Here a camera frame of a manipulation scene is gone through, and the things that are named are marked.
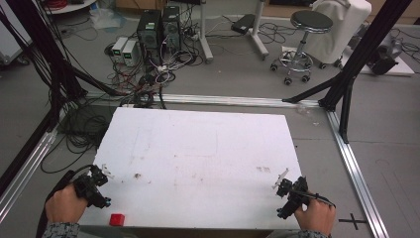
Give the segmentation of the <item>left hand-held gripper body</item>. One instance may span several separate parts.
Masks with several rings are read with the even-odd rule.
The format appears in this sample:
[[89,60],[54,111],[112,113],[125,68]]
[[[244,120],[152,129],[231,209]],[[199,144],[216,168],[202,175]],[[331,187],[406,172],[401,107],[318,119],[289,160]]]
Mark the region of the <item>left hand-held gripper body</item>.
[[87,166],[90,174],[83,174],[76,178],[72,183],[76,195],[87,200],[87,206],[94,205],[98,208],[109,207],[111,199],[101,194],[98,187],[108,182],[108,178],[102,173],[102,170],[95,165]]

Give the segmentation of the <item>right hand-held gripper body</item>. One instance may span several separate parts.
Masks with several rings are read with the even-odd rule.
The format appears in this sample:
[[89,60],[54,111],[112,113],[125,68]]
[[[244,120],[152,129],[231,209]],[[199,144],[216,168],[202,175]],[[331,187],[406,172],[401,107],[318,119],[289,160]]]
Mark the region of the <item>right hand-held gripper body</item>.
[[308,205],[309,198],[307,196],[308,184],[304,177],[299,177],[296,182],[284,178],[278,186],[277,195],[287,197],[286,203],[278,208],[277,216],[286,219],[291,216],[302,204]]

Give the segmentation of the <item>person's right hand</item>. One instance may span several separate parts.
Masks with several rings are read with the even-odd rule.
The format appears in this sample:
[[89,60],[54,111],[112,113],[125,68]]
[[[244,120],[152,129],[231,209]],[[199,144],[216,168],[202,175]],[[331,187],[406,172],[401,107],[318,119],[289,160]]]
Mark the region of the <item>person's right hand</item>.
[[336,217],[336,207],[319,199],[311,198],[306,209],[298,207],[294,216],[301,230],[332,232]]

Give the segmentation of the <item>red cube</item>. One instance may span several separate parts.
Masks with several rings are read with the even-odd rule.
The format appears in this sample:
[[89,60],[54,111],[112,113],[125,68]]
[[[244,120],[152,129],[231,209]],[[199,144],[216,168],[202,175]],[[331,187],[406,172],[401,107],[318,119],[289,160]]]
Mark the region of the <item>red cube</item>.
[[110,216],[109,224],[111,226],[123,226],[125,224],[125,215],[121,213],[112,213]]

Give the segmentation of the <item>white bench power supply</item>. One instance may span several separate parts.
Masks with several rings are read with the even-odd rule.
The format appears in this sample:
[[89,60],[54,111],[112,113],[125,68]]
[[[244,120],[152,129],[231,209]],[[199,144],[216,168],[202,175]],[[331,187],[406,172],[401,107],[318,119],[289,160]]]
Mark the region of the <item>white bench power supply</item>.
[[123,58],[126,66],[135,66],[139,61],[139,51],[135,40],[128,40],[123,49]]
[[120,37],[117,42],[112,47],[112,53],[114,57],[120,57],[122,55],[122,50],[124,49],[128,41],[127,37]]

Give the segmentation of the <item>clear plastic bag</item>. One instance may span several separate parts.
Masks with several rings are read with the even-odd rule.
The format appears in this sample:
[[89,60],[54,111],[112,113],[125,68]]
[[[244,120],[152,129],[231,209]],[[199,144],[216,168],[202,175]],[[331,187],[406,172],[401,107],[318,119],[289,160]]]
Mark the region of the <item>clear plastic bag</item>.
[[100,8],[92,4],[89,10],[92,26],[96,30],[109,30],[122,28],[126,19],[112,9]]

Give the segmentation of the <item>small black computer tower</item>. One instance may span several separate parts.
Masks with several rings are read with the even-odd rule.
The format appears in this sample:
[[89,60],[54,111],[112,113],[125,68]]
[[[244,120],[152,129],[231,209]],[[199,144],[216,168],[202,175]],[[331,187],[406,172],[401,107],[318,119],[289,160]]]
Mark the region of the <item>small black computer tower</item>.
[[163,36],[168,53],[174,53],[181,49],[179,14],[180,9],[178,6],[166,6],[163,8]]

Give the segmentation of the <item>black machine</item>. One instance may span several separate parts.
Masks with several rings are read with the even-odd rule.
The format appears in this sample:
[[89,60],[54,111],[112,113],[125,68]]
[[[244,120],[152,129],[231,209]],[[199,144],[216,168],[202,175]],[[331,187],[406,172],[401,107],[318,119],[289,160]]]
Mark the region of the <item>black machine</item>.
[[397,65],[396,58],[402,53],[402,42],[386,35],[367,61],[367,66],[376,75],[383,75]]

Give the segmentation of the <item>flat black box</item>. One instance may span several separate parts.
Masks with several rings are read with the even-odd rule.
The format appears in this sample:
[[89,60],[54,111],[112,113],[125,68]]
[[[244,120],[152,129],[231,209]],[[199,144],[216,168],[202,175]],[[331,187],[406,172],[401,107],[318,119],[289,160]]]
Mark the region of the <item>flat black box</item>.
[[244,15],[241,19],[236,21],[232,26],[231,30],[244,35],[250,27],[254,25],[255,15],[254,14],[247,14]]

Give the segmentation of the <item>black round stool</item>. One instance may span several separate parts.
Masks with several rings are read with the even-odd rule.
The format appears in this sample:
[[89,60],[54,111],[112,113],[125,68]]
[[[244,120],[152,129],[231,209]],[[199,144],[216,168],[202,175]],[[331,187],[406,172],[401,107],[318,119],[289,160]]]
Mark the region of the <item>black round stool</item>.
[[296,50],[283,51],[270,65],[272,71],[277,71],[280,66],[287,69],[287,75],[283,81],[285,85],[292,83],[290,75],[293,72],[301,72],[301,80],[303,82],[310,80],[313,59],[304,52],[308,35],[329,33],[333,26],[333,21],[329,17],[311,10],[293,13],[290,17],[290,22],[297,30],[304,32],[303,38],[300,40]]

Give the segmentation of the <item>white floor board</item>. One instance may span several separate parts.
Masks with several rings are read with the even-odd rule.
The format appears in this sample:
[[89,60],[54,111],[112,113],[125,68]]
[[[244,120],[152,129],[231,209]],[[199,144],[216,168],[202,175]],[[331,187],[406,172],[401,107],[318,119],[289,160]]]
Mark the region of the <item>white floor board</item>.
[[[351,53],[343,52],[343,57],[342,57],[343,64],[347,63],[348,59],[350,58],[350,55]],[[363,67],[363,69],[361,70],[361,73],[373,75],[373,71],[367,65]],[[414,74],[415,74],[414,70],[408,64],[406,64],[405,61],[401,57],[398,57],[396,59],[396,65],[386,73],[386,75],[394,75],[394,76],[411,76]]]

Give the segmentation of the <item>white cloth-covered chair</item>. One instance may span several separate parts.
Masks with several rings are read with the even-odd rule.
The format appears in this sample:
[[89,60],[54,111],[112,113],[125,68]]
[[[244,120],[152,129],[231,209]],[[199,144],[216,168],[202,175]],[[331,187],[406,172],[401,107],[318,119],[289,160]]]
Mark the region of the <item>white cloth-covered chair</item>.
[[368,0],[316,0],[312,5],[333,21],[329,33],[311,34],[305,52],[321,63],[335,62],[348,45],[353,34],[371,12]]

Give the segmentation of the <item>round white table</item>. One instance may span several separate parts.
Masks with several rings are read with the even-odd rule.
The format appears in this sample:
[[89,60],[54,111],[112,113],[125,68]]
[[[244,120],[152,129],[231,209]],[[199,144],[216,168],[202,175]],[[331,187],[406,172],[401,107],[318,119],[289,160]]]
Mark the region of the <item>round white table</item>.
[[41,5],[49,15],[57,15],[81,10],[96,2],[97,0],[43,0]]

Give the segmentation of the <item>aluminium floor rail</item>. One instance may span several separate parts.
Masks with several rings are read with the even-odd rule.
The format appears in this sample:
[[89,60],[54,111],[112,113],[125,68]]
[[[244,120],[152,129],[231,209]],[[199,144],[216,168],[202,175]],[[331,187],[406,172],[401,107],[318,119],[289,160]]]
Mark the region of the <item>aluminium floor rail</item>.
[[339,147],[346,171],[349,174],[354,190],[361,204],[367,224],[373,238],[390,238],[375,202],[370,194],[368,185],[358,164],[357,158],[349,143],[339,133],[339,118],[335,112],[327,112],[327,118],[333,135]]
[[222,105],[241,107],[263,107],[263,108],[318,108],[316,100],[302,100],[297,103],[285,102],[278,98],[254,98],[235,96],[210,96],[210,95],[183,95],[164,94],[162,97],[154,96],[154,101],[163,99],[164,103],[172,104],[198,104],[198,105]]
[[23,163],[23,167],[18,170],[5,192],[0,196],[0,224],[7,217],[14,203],[41,164],[44,156],[49,152],[56,137],[57,132],[49,132],[43,135],[36,144],[35,149],[31,151],[27,160]]

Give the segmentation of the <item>black frame post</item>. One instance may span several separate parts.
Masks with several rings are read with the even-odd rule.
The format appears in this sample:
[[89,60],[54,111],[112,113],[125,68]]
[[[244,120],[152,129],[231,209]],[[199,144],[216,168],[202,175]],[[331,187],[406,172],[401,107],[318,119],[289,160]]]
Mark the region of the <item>black frame post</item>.
[[337,75],[300,94],[283,99],[283,102],[297,103],[322,90],[328,89],[326,96],[320,99],[318,104],[326,111],[333,112],[337,103],[342,100],[338,132],[342,140],[348,144],[348,123],[354,82],[379,44],[412,1],[386,0],[371,22],[365,35]]
[[76,68],[64,57],[53,38],[51,28],[33,0],[5,0],[5,2],[30,36],[34,45],[30,47],[28,42],[23,39],[1,12],[0,22],[12,34],[25,55],[34,64],[41,80],[50,89],[51,109],[48,115],[48,132],[58,124],[59,112],[64,104],[72,101],[77,102],[87,94],[87,91],[80,85],[79,79],[108,95],[124,95],[123,92],[112,89],[93,76]]

